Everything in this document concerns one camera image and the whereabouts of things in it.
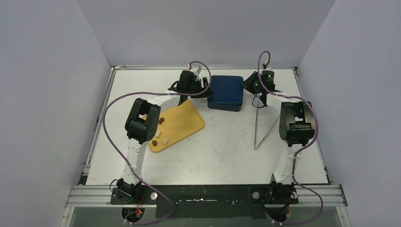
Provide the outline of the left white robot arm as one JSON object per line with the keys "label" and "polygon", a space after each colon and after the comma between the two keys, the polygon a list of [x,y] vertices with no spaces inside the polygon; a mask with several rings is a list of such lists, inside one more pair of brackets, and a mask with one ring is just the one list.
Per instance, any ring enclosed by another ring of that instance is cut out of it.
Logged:
{"label": "left white robot arm", "polygon": [[200,78],[200,67],[183,70],[178,81],[167,90],[151,99],[135,99],[124,128],[127,132],[129,148],[123,157],[125,168],[117,187],[129,203],[138,202],[142,193],[142,165],[148,143],[160,131],[163,111],[183,105],[189,97],[206,98],[212,95],[207,77]]}

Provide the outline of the dark blue chocolate box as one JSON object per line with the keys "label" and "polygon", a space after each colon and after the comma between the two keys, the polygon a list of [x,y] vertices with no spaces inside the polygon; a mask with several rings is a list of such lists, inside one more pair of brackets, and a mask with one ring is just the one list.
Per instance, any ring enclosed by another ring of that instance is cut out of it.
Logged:
{"label": "dark blue chocolate box", "polygon": [[208,108],[222,111],[239,112],[242,109],[242,103],[214,103],[208,102]]}

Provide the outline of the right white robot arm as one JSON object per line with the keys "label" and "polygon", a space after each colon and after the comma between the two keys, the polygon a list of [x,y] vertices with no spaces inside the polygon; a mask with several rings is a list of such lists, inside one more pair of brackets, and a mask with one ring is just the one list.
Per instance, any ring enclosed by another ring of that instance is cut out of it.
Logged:
{"label": "right white robot arm", "polygon": [[300,159],[300,153],[315,138],[316,123],[311,103],[299,96],[288,96],[276,90],[274,72],[271,70],[253,72],[241,86],[257,97],[262,102],[262,107],[272,107],[279,111],[279,136],[285,145],[272,181],[282,185],[294,184],[296,162]]}

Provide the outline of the yellow plastic tray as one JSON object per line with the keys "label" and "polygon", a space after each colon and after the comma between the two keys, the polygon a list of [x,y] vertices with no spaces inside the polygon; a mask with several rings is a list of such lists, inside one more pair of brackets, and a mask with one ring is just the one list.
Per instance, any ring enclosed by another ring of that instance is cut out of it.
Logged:
{"label": "yellow plastic tray", "polygon": [[[154,136],[148,144],[150,150],[155,153],[176,144],[205,126],[204,119],[190,100],[183,102],[179,106],[163,110],[159,118],[161,117],[165,121],[161,125],[158,124],[156,130],[156,132],[161,131],[161,136],[160,138]],[[167,145],[162,145],[164,139],[169,139]],[[152,145],[153,140],[157,141],[156,146]]]}

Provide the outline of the dark blue box lid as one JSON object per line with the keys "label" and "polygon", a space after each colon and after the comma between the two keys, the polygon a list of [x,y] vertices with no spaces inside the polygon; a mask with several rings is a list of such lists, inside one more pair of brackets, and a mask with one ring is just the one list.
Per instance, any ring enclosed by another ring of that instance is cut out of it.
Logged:
{"label": "dark blue box lid", "polygon": [[213,75],[210,89],[213,95],[208,97],[208,104],[217,106],[240,106],[243,103],[244,89],[241,76]]}

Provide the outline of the metal serving tongs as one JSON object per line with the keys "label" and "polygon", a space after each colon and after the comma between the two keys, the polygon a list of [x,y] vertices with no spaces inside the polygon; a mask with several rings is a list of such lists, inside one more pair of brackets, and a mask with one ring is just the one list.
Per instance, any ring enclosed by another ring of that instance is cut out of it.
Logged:
{"label": "metal serving tongs", "polygon": [[263,106],[258,97],[255,97],[252,104],[256,108],[253,149],[257,150],[278,121],[279,111],[270,106]]}

